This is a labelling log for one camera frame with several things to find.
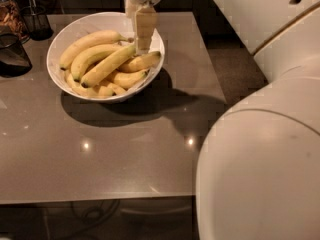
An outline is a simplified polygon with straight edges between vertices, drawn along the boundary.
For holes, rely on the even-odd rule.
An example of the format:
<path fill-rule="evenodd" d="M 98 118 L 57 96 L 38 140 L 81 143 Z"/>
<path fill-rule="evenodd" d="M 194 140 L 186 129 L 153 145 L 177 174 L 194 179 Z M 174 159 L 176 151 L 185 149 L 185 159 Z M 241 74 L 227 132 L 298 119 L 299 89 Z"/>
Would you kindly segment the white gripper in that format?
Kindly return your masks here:
<path fill-rule="evenodd" d="M 134 16 L 135 44 L 137 53 L 148 53 L 151 46 L 152 36 L 157 25 L 157 12 L 152 5 L 158 4 L 161 0 L 124 1 L 126 16 L 128 18 L 132 18 Z M 136 11 L 137 4 L 144 4 L 146 2 L 149 2 L 152 5 L 142 5 Z"/>

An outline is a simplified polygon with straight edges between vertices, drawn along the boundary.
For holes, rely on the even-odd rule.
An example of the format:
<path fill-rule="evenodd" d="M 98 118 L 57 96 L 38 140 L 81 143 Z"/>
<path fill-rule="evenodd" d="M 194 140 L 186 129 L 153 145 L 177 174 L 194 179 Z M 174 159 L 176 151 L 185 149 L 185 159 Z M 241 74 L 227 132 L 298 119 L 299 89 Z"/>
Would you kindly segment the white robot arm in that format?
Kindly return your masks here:
<path fill-rule="evenodd" d="M 200 240 L 320 240 L 320 0 L 213 0 L 268 80 L 209 131 Z"/>

